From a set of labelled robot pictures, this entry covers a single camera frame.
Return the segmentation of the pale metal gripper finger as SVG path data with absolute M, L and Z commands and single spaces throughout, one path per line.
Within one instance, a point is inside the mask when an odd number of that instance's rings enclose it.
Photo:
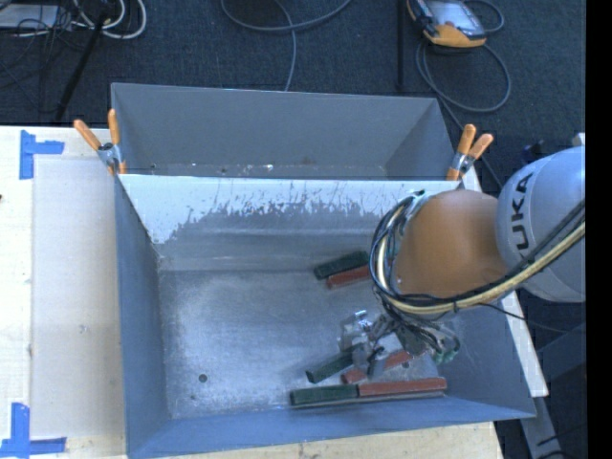
M 384 372 L 387 358 L 388 352 L 382 346 L 376 348 L 367 358 L 366 376 L 369 380 L 377 379 Z
M 359 347 L 370 351 L 372 322 L 366 310 L 359 310 L 340 322 L 338 347 L 342 352 L 353 351 Z

